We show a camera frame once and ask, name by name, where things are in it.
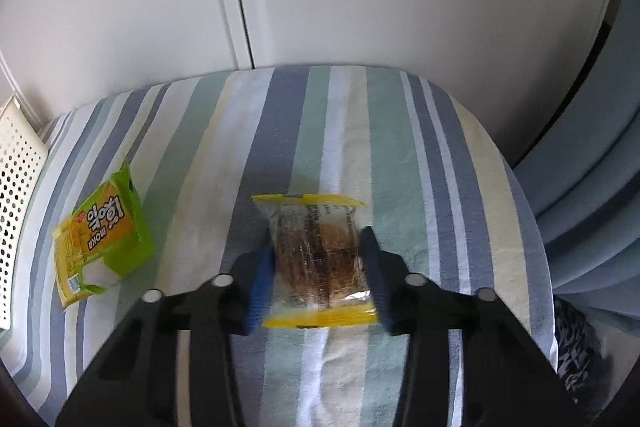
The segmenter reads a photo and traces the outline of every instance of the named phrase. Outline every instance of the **blue curtain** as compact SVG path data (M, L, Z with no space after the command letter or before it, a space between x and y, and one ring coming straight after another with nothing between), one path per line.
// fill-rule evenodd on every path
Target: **blue curtain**
M514 170L554 293L640 335L640 0L622 0L598 60Z

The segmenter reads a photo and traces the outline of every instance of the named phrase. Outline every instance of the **white basket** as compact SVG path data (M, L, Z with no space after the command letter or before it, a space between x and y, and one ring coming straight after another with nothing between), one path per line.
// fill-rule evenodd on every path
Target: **white basket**
M0 329L11 327L12 282L18 238L47 148L15 97L0 112Z

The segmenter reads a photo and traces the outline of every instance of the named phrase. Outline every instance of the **snack bag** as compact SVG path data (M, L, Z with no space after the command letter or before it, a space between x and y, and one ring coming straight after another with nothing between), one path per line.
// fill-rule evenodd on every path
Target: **snack bag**
M360 201L335 194L264 194L253 200L269 219L276 276L267 328L354 326L376 322L358 256Z
M62 307L104 292L143 264L153 243L125 161L53 232Z

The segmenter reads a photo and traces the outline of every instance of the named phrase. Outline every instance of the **striped tablecloth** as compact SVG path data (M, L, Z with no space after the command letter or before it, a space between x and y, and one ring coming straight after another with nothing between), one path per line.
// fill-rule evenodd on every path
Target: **striped tablecloth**
M41 136L50 155L22 229L0 357L51 425L144 290L194 289L259 244L266 222L252 194L365 201L361 222L385 250L446 289L495 287L554 362L548 267L523 193L476 119L424 79L357 66L208 74L105 98ZM51 232L124 158L156 255L121 288L62 311ZM459 335L450 346L455 425ZM405 350L379 326L234 338L246 423L390 425Z

